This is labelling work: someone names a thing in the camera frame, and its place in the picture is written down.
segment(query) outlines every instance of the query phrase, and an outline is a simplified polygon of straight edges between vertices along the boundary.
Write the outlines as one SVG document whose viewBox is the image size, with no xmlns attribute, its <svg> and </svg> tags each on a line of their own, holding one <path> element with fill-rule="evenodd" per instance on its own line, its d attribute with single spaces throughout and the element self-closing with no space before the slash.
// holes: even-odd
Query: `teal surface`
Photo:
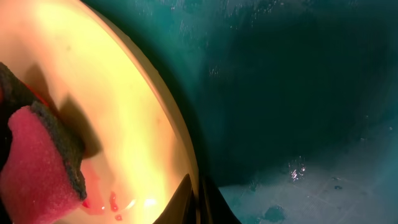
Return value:
<svg viewBox="0 0 398 224">
<path fill-rule="evenodd" d="M 297 158 L 332 177 L 342 157 L 376 138 L 372 130 L 395 124 L 398 1 L 84 2 L 113 21 L 158 69 L 186 121 L 200 172 L 220 187 L 247 185 L 239 195 L 290 176 L 288 164 Z M 231 196 L 228 203 L 242 200 Z M 288 224 L 280 212 L 286 207 L 269 208 L 240 219 Z"/>
</svg>

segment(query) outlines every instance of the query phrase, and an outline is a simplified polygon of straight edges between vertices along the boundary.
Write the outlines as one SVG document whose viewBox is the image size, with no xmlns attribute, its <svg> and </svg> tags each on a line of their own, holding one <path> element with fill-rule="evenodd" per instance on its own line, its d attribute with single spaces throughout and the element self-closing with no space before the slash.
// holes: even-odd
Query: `wet surface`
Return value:
<svg viewBox="0 0 398 224">
<path fill-rule="evenodd" d="M 397 1 L 84 2 L 158 69 L 243 223 L 398 220 Z"/>
</svg>

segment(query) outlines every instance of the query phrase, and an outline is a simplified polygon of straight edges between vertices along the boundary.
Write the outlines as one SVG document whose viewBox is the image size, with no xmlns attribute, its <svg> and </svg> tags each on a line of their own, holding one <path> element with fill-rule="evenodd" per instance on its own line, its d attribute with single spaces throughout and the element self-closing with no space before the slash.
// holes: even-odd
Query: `white plate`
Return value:
<svg viewBox="0 0 398 224">
<path fill-rule="evenodd" d="M 102 214 L 82 208 L 59 223 L 152 223 L 187 173 L 198 195 L 195 154 L 174 99 L 142 52 L 113 30 L 80 1 L 0 0 L 0 61 L 50 98 L 95 154 L 82 171 L 89 197 L 99 190 L 89 212 L 102 198 Z"/>
</svg>

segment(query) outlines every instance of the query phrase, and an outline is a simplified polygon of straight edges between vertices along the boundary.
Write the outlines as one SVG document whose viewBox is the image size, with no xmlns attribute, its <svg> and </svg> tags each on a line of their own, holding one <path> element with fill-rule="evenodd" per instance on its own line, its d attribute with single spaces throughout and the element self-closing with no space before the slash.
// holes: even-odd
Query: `red liquid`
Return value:
<svg viewBox="0 0 398 224">
<path fill-rule="evenodd" d="M 115 215 L 114 219 L 116 219 L 117 221 L 122 221 L 122 215 Z"/>
<path fill-rule="evenodd" d="M 109 203 L 111 204 L 112 212 L 117 212 L 119 210 L 119 207 L 116 204 L 116 194 L 114 192 L 111 192 L 111 196 L 109 198 Z"/>
<path fill-rule="evenodd" d="M 86 182 L 87 198 L 83 202 L 82 206 L 89 215 L 102 215 L 105 213 L 105 203 L 100 194 L 100 188 L 98 182 L 100 178 L 94 171 L 91 162 L 88 160 L 83 160 L 80 167 Z"/>
</svg>

